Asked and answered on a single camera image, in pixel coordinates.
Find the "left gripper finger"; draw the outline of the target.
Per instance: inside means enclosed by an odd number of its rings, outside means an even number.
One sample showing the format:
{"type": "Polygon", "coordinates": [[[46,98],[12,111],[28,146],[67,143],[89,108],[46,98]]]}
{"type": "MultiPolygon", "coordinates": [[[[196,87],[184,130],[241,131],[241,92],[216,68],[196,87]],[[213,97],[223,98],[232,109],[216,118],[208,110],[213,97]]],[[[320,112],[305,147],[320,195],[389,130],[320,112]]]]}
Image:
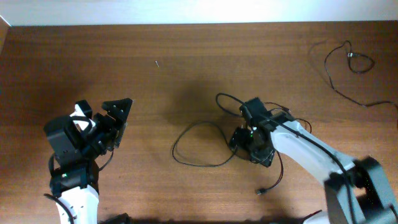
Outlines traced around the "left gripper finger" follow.
{"type": "Polygon", "coordinates": [[[121,126],[121,129],[118,130],[117,135],[115,136],[114,142],[113,142],[113,147],[118,148],[120,146],[121,140],[123,138],[124,132],[126,130],[127,123],[124,123],[121,126]]]}
{"type": "Polygon", "coordinates": [[[133,100],[124,98],[121,100],[104,101],[101,108],[107,112],[107,115],[116,120],[119,124],[127,121],[133,100]]]}

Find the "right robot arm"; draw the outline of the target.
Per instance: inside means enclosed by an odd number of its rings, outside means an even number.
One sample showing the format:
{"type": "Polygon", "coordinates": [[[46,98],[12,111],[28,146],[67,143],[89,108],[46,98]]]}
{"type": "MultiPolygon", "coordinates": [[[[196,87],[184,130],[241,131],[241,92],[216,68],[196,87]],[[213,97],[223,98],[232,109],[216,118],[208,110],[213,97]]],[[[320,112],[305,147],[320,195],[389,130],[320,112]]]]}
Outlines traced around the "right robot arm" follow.
{"type": "Polygon", "coordinates": [[[327,210],[305,217],[304,223],[397,223],[397,200],[377,160],[333,149],[288,113],[272,114],[259,98],[239,110],[246,127],[235,130],[231,148],[266,167],[275,153],[285,154],[324,187],[327,210]]]}

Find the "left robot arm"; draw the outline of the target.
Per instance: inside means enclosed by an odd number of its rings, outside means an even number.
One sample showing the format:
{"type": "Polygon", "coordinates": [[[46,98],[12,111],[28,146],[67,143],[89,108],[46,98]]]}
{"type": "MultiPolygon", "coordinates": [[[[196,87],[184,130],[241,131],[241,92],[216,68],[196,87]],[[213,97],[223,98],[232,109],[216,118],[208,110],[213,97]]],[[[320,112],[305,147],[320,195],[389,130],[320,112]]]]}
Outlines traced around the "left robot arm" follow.
{"type": "Polygon", "coordinates": [[[51,193],[61,223],[97,223],[99,156],[119,148],[133,104],[130,98],[105,101],[104,114],[94,113],[86,100],[77,101],[71,114],[44,126],[53,149],[48,161],[51,193]]]}

